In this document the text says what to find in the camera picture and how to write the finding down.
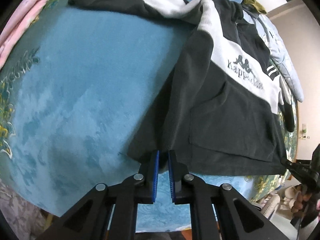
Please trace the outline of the person's right hand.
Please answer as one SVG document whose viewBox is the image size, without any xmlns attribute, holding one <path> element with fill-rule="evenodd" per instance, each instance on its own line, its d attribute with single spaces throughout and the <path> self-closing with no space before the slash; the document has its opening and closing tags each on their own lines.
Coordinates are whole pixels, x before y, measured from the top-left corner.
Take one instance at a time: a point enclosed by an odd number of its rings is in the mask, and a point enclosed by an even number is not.
<svg viewBox="0 0 320 240">
<path fill-rule="evenodd" d="M 298 216 L 301 217 L 303 215 L 303 211 L 302 211 L 303 202 L 308 202 L 312 196 L 312 193 L 302 194 L 302 187 L 303 187 L 302 184 L 299 184 L 296 186 L 296 190 L 298 191 L 298 194 L 293 204 L 293 207 L 291 208 L 291 211 L 295 217 L 298 217 Z"/>
</svg>

